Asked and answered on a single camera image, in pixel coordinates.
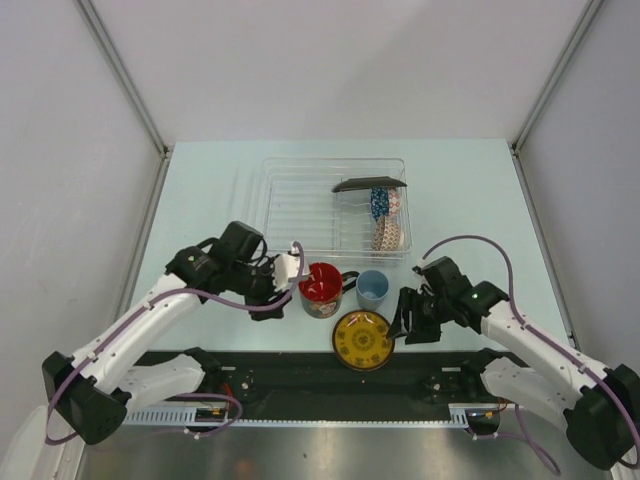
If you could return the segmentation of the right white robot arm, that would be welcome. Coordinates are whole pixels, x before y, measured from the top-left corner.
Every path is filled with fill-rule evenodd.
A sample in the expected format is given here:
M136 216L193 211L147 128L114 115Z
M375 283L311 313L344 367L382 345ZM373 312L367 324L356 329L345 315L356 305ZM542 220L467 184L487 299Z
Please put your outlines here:
M463 373L469 399L514 401L564 431L574 450L600 470L623 464L639 448L639 376L631 368L611 368L560 345L517 313L507 293L488 281L472 284L448 257L413 270L423 283L400 289L389 339L435 343L447 322L470 328L506 351L480 351L479 366Z

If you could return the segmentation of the red black mug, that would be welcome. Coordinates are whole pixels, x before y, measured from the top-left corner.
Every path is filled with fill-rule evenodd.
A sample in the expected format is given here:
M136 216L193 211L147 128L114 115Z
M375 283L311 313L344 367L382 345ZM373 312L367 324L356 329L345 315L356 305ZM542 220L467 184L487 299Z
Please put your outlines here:
M332 317L340 309L343 295L355 288L359 276L357 271L342 273L329 263L312 263L309 277L298 287L304 311L315 319Z

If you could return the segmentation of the brown white patterned bowl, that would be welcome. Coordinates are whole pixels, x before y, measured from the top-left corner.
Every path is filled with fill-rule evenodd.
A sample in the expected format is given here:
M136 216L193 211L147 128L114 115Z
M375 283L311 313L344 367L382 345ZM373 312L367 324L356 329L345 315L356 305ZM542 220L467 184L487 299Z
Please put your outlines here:
M400 251L404 241L403 231L395 217L380 216L376 222L371 248L375 252Z

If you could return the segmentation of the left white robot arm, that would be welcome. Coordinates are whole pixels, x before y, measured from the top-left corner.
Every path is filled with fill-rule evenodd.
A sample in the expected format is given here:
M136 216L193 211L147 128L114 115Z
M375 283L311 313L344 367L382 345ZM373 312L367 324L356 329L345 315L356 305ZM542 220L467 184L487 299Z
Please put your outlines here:
M212 397L229 402L221 393L221 364L199 347L152 366L138 362L208 301L246 311L254 321L283 318L305 274L300 243L271 256L260 232L240 221L229 223L220 237L179 250L145 296L94 340L71 355L55 351L43 361L47 413L64 419L72 438L96 445L127 415L158 402Z

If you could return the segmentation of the yellow round patterned plate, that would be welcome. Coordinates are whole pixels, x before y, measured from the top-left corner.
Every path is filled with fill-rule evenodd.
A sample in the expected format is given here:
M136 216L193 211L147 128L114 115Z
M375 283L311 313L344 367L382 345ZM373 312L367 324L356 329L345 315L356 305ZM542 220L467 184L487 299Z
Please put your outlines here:
M395 341L387 337L390 323L379 313L355 310L334 325L331 343L338 360L351 370L371 372L391 359Z

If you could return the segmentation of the clear plastic dish rack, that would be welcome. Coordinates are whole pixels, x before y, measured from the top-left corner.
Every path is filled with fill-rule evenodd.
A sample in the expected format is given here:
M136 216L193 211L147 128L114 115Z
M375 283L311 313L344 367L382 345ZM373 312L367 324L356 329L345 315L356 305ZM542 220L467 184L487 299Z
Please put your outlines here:
M264 234L272 252L284 252L296 240L315 258L399 260L412 248L407 186L397 188L402 207L396 220L404 234L397 252L371 248L377 222L371 214L371 189L331 192L344 180L375 176L407 184L399 158L267 158L249 183L244 219Z

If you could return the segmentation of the black floral square plate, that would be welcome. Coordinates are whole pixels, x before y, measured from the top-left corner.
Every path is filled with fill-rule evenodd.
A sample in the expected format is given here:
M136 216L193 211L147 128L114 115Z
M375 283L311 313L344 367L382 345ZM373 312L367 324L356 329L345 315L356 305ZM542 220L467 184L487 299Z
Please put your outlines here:
M404 188L407 184L399 179L390 176L357 177L344 180L331 189L332 193L347 191L359 191L373 188L397 189Z

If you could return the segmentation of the blue white patterned bowl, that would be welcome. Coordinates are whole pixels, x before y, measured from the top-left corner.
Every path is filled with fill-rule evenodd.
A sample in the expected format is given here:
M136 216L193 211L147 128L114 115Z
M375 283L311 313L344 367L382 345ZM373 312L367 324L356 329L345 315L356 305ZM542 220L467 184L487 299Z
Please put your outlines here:
M400 213L402 199L398 189L375 187L370 193L371 214L375 221L381 217L394 219Z

